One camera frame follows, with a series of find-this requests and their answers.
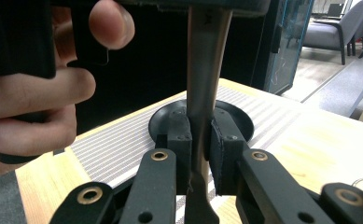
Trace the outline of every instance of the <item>black plastic part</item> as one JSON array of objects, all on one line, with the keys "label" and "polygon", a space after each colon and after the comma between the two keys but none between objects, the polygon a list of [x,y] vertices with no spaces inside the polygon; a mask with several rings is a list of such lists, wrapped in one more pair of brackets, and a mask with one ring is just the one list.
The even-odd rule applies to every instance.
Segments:
[{"label": "black plastic part", "polygon": [[[264,217],[260,223],[334,223],[271,153],[245,150],[239,171],[245,182],[237,195],[244,223],[259,223],[254,217]],[[257,206],[252,217],[243,204]]]},{"label": "black plastic part", "polygon": [[[62,7],[69,7],[73,1],[86,6],[98,0],[50,0],[54,6]],[[267,13],[271,0],[118,0],[117,2],[126,5],[157,5],[161,8],[185,8],[191,5],[226,7],[236,10],[239,16],[262,16]]]},{"label": "black plastic part", "polygon": [[0,76],[55,76],[49,0],[0,0]]},{"label": "black plastic part", "polygon": [[120,218],[122,217],[123,208],[125,207],[129,194],[131,192],[133,181],[134,177],[128,179],[127,181],[121,183],[116,188],[114,188],[113,192],[114,192],[116,214],[112,221],[113,224],[118,224]]},{"label": "black plastic part", "polygon": [[55,149],[55,150],[53,150],[53,156],[60,155],[64,152],[65,152],[64,148]]},{"label": "black plastic part", "polygon": [[155,141],[155,148],[168,148],[167,147],[167,134],[158,134]]},{"label": "black plastic part", "polygon": [[343,184],[327,184],[321,191],[319,204],[336,223],[363,223],[363,191]]},{"label": "black plastic part", "polygon": [[157,148],[144,154],[119,223],[175,223],[175,154],[171,150]]},{"label": "black plastic part", "polygon": [[167,133],[167,148],[176,155],[177,162],[177,195],[188,193],[192,156],[192,134],[182,107],[169,115],[169,131]]},{"label": "black plastic part", "polygon": [[236,162],[249,149],[230,113],[216,108],[212,122],[210,168],[217,195],[236,195]]},{"label": "black plastic part", "polygon": [[116,215],[113,196],[113,190],[107,184],[81,185],[68,194],[50,223],[112,223]]},{"label": "black plastic part", "polygon": [[[34,122],[42,123],[42,122],[44,122],[44,114],[42,112],[34,112],[34,113],[28,113],[28,114],[16,116],[16,117],[14,117],[14,119],[18,119],[18,120],[22,120],[22,121],[26,121],[26,122],[30,122],[30,123],[34,123]],[[33,161],[40,156],[41,155],[14,156],[14,155],[7,155],[7,154],[0,153],[0,162],[2,162],[4,164],[22,164],[22,163],[26,163],[29,161]]]},{"label": "black plastic part", "polygon": [[[180,100],[172,102],[168,105],[165,105],[161,109],[159,109],[155,114],[151,117],[148,130],[149,135],[155,141],[156,136],[158,134],[167,134],[169,129],[169,115],[176,111],[179,108],[187,107],[186,100]],[[230,113],[231,118],[237,125],[237,128],[243,135],[243,138],[246,142],[250,141],[254,134],[254,123],[250,117],[239,107],[235,105],[228,104],[223,101],[216,101],[216,108],[222,109]]]}]

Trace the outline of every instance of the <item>screw hole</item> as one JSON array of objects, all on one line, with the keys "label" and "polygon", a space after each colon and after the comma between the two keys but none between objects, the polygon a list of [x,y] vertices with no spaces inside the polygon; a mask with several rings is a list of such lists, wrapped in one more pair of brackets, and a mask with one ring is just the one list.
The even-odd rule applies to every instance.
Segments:
[{"label": "screw hole", "polygon": [[142,214],[140,214],[140,216],[138,216],[138,221],[140,223],[149,223],[150,221],[152,221],[152,214],[150,212],[144,212]]},{"label": "screw hole", "polygon": [[237,140],[237,136],[234,136],[234,135],[228,135],[227,138],[229,140]]},{"label": "screw hole", "polygon": [[97,196],[97,192],[96,191],[88,191],[83,195],[83,198],[86,200],[91,200],[92,198]]},{"label": "screw hole", "polygon": [[355,196],[355,194],[351,194],[349,192],[342,192],[341,195],[345,200],[348,200],[349,202],[355,203],[356,201],[358,201],[358,198],[357,196]]},{"label": "screw hole", "polygon": [[307,213],[298,213],[298,218],[304,223],[314,223],[314,218]]},{"label": "screw hole", "polygon": [[164,154],[163,154],[163,153],[161,153],[161,152],[158,152],[158,153],[156,153],[154,156],[155,156],[155,158],[156,158],[156,159],[163,159]]}]

